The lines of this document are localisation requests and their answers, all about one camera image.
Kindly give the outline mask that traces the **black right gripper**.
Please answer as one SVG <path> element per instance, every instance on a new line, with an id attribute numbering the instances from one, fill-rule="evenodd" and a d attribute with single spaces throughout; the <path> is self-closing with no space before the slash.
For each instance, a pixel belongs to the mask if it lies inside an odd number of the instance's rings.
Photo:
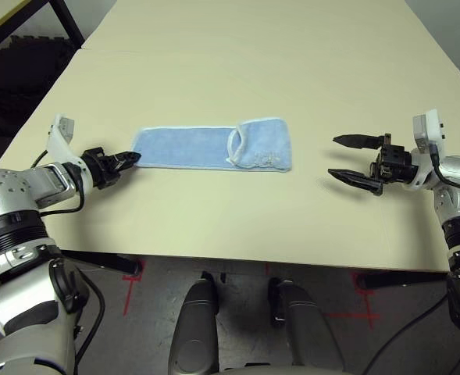
<path id="1" fill-rule="evenodd" d="M 408 184 L 415 177 L 411 154 L 405 151 L 403 146 L 392 145 L 390 134 L 382 136 L 344 134 L 334 137 L 333 142 L 348 148 L 379 150 L 376 160 L 370 164 L 369 177 L 353 170 L 327 170 L 330 176 L 354 188 L 381 196 L 384 184 L 395 182 Z"/>

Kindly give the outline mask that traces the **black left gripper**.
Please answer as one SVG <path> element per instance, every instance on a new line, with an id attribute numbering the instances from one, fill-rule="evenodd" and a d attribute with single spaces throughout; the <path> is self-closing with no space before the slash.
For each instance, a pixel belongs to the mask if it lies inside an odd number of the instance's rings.
<path id="1" fill-rule="evenodd" d="M 131 151 L 106 155 L 103 148 L 85 150 L 81 156 L 91 172 L 93 187 L 99 190 L 113 186 L 120 178 L 119 172 L 133 167 L 140 157 L 140 153 Z"/>

